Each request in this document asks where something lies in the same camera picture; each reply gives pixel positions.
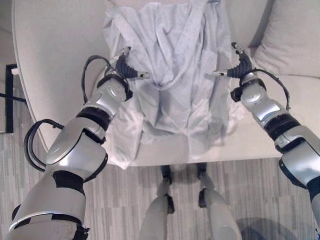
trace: floor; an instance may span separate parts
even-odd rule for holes
[[[15,94],[23,96],[19,81]],[[23,139],[32,124],[23,103],[14,103],[14,134],[0,135],[0,239],[11,214],[41,173],[28,165]],[[39,156],[44,152],[37,141]],[[196,166],[172,166],[171,195],[175,213],[168,216],[168,240],[208,240],[207,213],[198,207],[200,183]],[[253,159],[213,162],[208,174],[230,204],[244,240],[316,240],[309,194],[292,185],[278,168],[278,160]],[[161,181],[159,167],[108,165],[85,184],[85,226],[90,240],[136,240],[144,213]]]

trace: white sofa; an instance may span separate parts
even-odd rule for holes
[[[264,36],[274,1],[222,1],[226,3],[232,41],[250,47],[249,52],[254,51]],[[116,2],[138,8],[148,1]],[[172,3],[170,0],[160,2]],[[85,60],[93,54],[109,57],[102,34],[104,0],[15,0],[12,10],[15,56],[31,116],[34,121],[49,118],[66,124],[83,104],[80,77]],[[102,62],[89,67],[88,93],[102,68]],[[285,104],[282,89],[267,76],[260,77],[266,83],[269,96]],[[320,79],[293,75],[279,75],[279,78],[291,94],[291,114],[320,136],[319,101],[316,101],[319,98]],[[40,137],[46,150],[57,134],[58,131],[49,126],[40,128]],[[197,162],[279,156],[273,141],[247,112],[224,145],[212,147]],[[131,166],[182,163],[190,163],[188,145],[187,139],[178,135],[159,144],[142,144]]]

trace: silver robot arm segment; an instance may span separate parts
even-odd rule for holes
[[[45,156],[44,175],[12,214],[6,240],[87,238],[89,229],[83,227],[86,208],[83,184],[106,166],[108,155],[101,146],[106,130],[120,104],[132,96],[123,75],[142,75],[124,62],[128,51],[117,56],[96,93],[57,136]],[[119,62],[120,71],[115,69]]]
[[[232,46],[239,54],[240,64],[217,75],[240,79],[239,87],[231,93],[232,99],[241,101],[272,138],[275,148],[283,154],[279,167],[285,176],[294,185],[308,189],[312,211],[320,226],[320,139],[290,115],[288,103],[284,108],[268,97],[263,81],[255,74],[257,71],[266,71],[252,70],[245,52],[239,50],[235,43]]]

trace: sofa cushion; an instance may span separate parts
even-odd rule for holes
[[[276,74],[320,77],[319,42],[319,0],[276,0],[254,58]]]

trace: gray fabric garment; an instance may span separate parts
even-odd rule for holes
[[[130,46],[128,64],[150,73],[149,79],[130,82],[133,98],[109,127],[113,163],[125,169],[140,142],[173,134],[186,135],[190,158],[200,158],[225,135],[230,81],[205,75],[231,66],[222,2],[152,2],[140,10],[110,4],[104,36],[112,56]]]

